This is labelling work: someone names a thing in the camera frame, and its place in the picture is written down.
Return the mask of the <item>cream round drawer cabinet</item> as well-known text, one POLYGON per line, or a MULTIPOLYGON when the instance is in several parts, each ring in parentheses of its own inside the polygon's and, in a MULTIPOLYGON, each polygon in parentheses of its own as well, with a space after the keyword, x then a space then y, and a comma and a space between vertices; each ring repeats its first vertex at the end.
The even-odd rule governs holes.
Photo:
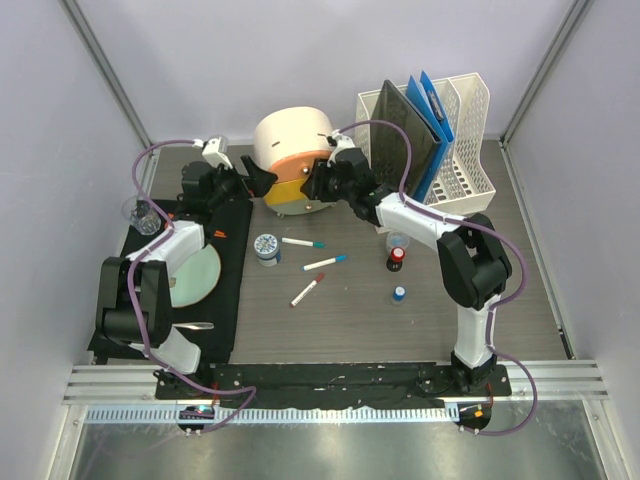
POLYGON ((254 130, 255 163, 277 176, 263 197, 267 207, 279 216, 321 211, 326 203, 308 199, 301 187, 317 159, 327 159, 332 132, 328 116, 321 110, 299 106, 278 110, 260 121, 254 130))

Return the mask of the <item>blue plastic folder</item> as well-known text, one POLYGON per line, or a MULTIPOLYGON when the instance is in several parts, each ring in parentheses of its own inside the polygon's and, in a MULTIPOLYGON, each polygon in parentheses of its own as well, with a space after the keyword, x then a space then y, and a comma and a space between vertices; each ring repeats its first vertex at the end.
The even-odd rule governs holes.
POLYGON ((413 199, 424 201, 454 142, 454 134, 440 96, 424 71, 421 72, 419 79, 414 76, 409 77, 405 96, 414 109, 422 115, 437 140, 436 150, 431 156, 429 167, 412 195, 413 199))

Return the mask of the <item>cream perforated file organizer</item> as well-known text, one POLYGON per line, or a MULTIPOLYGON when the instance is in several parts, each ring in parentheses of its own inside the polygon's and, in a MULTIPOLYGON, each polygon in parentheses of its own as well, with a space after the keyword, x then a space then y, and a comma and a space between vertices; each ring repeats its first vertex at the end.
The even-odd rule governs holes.
POLYGON ((490 92, 474 73, 432 82, 453 134, 435 178, 415 198, 449 214, 468 216, 488 208, 495 188, 481 165, 481 146, 490 92))

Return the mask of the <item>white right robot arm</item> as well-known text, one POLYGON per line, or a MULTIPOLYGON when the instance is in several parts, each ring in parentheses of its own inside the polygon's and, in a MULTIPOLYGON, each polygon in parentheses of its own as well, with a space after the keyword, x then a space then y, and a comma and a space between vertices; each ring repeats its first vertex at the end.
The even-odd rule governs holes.
POLYGON ((457 305, 453 386, 465 395, 484 388, 497 363, 495 308, 512 275, 488 217, 447 217, 377 183, 358 148, 342 150, 332 160, 316 159, 301 192, 323 203, 345 201, 358 218, 406 234, 437 253, 444 288, 457 305))

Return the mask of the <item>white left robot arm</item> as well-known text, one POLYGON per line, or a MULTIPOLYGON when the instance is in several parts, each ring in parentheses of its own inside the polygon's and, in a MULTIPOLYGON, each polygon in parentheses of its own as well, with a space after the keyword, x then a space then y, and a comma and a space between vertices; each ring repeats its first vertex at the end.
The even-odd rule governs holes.
POLYGON ((222 162, 196 161, 182 169, 182 193, 163 232, 127 257, 107 258, 100 271, 96 334, 137 350, 165 369, 179 372, 178 386, 190 398, 205 397, 212 373, 199 365, 201 349, 173 325, 170 279, 205 249, 206 228, 219 208, 266 196, 277 175, 244 155, 245 175, 222 162))

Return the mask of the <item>black cloth mat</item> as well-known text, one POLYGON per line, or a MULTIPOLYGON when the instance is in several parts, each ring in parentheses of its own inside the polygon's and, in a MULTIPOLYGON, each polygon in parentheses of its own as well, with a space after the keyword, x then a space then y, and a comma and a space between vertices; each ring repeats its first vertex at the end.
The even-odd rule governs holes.
MULTIPOLYGON (((189 321, 211 322, 208 331, 187 331, 185 337, 201 349, 202 357, 209 363, 228 363, 234 349, 240 289, 244 260, 249 238, 249 226, 253 203, 230 201, 220 207, 210 219, 207 229, 221 231, 224 238, 213 237, 208 242, 216 249, 221 259, 221 274, 216 287, 200 302, 173 310, 174 323, 189 321)), ((129 254, 158 236, 143 236, 134 227, 129 227, 122 254, 129 254)), ((88 345, 98 357, 98 364, 106 364, 110 358, 142 360, 141 352, 103 339, 94 332, 88 345)))

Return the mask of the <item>white marker green cap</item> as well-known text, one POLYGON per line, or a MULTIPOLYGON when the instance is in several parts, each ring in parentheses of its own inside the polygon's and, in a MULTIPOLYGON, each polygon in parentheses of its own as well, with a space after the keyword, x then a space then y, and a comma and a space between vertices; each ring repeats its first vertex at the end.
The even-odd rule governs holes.
POLYGON ((294 239, 294 238, 288 238, 288 237, 282 237, 281 242, 283 244, 288 244, 288 245, 304 246, 304 247, 319 248, 319 249, 325 248, 325 244, 322 242, 294 239))

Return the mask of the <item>blue white round tin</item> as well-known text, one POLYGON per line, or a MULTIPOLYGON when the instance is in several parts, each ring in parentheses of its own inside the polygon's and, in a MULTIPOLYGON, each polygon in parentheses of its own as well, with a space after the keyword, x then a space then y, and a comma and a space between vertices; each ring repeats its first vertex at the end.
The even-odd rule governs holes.
POLYGON ((281 260, 280 242, 272 234, 261 234, 254 240, 254 250, 258 262, 265 267, 273 267, 281 260))

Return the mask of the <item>white marker blue cap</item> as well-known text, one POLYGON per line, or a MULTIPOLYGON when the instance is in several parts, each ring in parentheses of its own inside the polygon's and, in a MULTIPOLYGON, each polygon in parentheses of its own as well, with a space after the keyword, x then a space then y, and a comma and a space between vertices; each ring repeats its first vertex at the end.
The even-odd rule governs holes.
POLYGON ((325 266, 329 266, 332 264, 336 264, 336 263, 341 263, 347 260, 347 255, 338 255, 335 257, 331 257, 328 259, 324 259, 324 260, 320 260, 317 262, 313 262, 307 265, 303 265, 301 267, 301 271, 303 272, 307 272, 307 271, 311 271, 311 270, 315 270, 315 269, 319 269, 325 266))

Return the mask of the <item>white marker red cap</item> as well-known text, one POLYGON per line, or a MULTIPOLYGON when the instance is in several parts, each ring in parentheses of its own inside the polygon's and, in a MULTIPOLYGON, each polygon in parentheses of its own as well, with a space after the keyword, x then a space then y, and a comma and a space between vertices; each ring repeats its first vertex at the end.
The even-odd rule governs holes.
POLYGON ((325 277, 324 273, 319 273, 296 297, 294 297, 289 306, 295 308, 325 277))

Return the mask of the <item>clear jar with lid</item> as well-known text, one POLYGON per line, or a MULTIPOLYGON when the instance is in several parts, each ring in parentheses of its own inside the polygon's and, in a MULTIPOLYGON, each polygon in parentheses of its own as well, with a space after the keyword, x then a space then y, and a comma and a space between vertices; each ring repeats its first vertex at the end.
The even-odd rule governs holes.
POLYGON ((411 241, 411 237, 405 233, 392 230, 386 237, 386 249, 391 252, 394 248, 402 248, 407 250, 411 241))

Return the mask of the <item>pale green plate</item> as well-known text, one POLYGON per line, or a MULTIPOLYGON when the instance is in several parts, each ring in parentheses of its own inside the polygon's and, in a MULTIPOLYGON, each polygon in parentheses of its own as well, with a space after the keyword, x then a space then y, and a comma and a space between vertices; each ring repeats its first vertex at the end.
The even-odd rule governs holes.
POLYGON ((170 277, 172 307, 185 308, 199 303, 216 288, 220 275, 220 256, 212 245, 191 255, 170 277))

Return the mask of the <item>clear glass cup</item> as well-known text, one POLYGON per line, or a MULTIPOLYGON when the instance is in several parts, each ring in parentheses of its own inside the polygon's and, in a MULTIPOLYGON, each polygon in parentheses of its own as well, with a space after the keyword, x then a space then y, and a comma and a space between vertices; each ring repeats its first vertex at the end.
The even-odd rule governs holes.
POLYGON ((151 236, 160 230, 161 218, 148 201, 139 196, 132 196, 122 206, 125 220, 139 234, 151 236))

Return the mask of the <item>small blue cap bottle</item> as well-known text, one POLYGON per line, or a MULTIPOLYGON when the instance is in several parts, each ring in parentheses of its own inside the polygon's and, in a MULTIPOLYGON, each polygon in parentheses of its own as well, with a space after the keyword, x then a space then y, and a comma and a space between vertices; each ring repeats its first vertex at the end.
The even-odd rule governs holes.
POLYGON ((392 293, 392 301, 396 304, 402 303, 406 297, 406 289, 403 286, 396 286, 392 293))

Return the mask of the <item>black mounting rail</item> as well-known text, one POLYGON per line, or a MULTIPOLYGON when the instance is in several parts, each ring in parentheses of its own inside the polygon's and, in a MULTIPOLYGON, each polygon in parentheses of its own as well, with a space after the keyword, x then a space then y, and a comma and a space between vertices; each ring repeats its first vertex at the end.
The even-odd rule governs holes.
POLYGON ((254 409, 344 410, 439 407, 449 398, 508 397, 501 364, 476 383, 436 362, 212 364, 192 381, 222 391, 254 387, 254 409))

